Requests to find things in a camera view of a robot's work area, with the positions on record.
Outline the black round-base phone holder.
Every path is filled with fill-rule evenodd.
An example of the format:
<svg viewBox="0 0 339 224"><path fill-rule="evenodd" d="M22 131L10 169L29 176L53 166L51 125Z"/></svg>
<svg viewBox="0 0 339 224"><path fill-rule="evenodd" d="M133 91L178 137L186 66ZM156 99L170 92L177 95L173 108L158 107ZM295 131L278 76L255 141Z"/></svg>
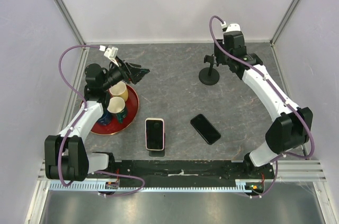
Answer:
<svg viewBox="0 0 339 224"><path fill-rule="evenodd" d="M205 55L203 62L209 63L209 56ZM220 75L214 67L210 66L200 70L198 78L205 85L215 85L220 79Z"/></svg>

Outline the pink-case smartphone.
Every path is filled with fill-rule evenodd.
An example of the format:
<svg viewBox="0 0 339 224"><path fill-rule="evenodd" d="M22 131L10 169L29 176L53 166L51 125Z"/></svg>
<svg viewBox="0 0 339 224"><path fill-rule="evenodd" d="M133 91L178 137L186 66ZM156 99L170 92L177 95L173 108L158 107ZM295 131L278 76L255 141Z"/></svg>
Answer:
<svg viewBox="0 0 339 224"><path fill-rule="evenodd" d="M145 119L145 146L150 151L165 149L165 122L162 118Z"/></svg>

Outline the black smartphone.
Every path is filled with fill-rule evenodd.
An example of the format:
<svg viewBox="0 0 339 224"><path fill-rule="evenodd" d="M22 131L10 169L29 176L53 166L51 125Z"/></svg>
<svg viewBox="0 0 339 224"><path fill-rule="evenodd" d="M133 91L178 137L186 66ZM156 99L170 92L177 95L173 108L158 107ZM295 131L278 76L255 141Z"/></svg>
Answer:
<svg viewBox="0 0 339 224"><path fill-rule="evenodd" d="M190 124L209 145L214 144L221 138L220 132L217 131L203 114L198 114L192 118Z"/></svg>

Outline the black folding phone stand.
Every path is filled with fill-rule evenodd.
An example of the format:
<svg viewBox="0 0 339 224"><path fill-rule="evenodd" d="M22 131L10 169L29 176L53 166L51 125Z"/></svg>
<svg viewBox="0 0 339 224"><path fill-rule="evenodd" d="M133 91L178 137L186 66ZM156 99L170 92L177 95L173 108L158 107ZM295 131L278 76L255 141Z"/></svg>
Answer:
<svg viewBox="0 0 339 224"><path fill-rule="evenodd" d="M146 147L150 157L164 157L165 156L165 143L166 134L162 137L153 138L151 135L147 135Z"/></svg>

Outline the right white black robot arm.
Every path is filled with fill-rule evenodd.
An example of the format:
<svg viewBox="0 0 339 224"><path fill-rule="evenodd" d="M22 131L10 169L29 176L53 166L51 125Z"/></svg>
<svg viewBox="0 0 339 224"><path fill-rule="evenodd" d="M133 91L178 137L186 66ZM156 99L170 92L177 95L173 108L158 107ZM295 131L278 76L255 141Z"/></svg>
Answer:
<svg viewBox="0 0 339 224"><path fill-rule="evenodd" d="M310 108L300 108L269 75L262 60L254 53L248 54L241 30L223 29L223 38L215 42L217 65L227 65L232 73L249 86L267 109L272 124L265 141L244 157L243 173L255 178L262 166L291 153L310 140L313 113Z"/></svg>

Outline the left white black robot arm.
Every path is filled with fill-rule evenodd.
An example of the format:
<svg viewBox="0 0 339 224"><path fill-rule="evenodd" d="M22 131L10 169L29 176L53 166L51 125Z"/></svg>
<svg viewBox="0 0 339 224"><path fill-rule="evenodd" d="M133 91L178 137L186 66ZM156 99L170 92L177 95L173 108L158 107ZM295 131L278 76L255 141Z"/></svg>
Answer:
<svg viewBox="0 0 339 224"><path fill-rule="evenodd" d="M149 69L131 64L120 58L110 62L105 69L99 64L85 68L84 94L81 108L70 124L56 136L49 135L44 142L46 177L60 180L64 186L72 181L83 181L88 174L99 172L110 178L116 173L112 153L95 152L88 154L84 142L91 129L107 111L110 101L109 88L119 82L138 83Z"/></svg>

